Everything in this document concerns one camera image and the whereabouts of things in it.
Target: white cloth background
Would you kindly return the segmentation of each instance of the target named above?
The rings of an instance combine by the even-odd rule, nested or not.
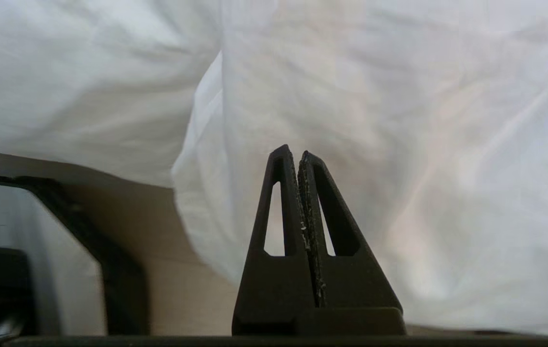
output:
[[[11,105],[0,107],[0,151],[155,184],[173,165],[193,245],[239,281],[267,155],[307,149],[329,167],[408,322],[548,334],[548,2],[172,4],[117,12],[121,29],[108,35],[119,49],[95,24],[53,55],[0,43],[0,106]],[[29,35],[61,46],[72,34],[50,28],[63,13],[41,13]],[[132,50],[168,42],[190,48],[153,61]],[[58,70],[50,58],[64,55],[97,64]],[[74,75],[87,83],[53,88]],[[95,87],[106,97],[91,99]]]

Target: white sheet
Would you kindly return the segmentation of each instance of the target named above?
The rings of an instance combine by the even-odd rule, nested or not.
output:
[[[548,334],[548,2],[158,4],[0,4],[0,152],[160,185],[173,165],[196,250],[239,281],[289,143],[408,322]]]

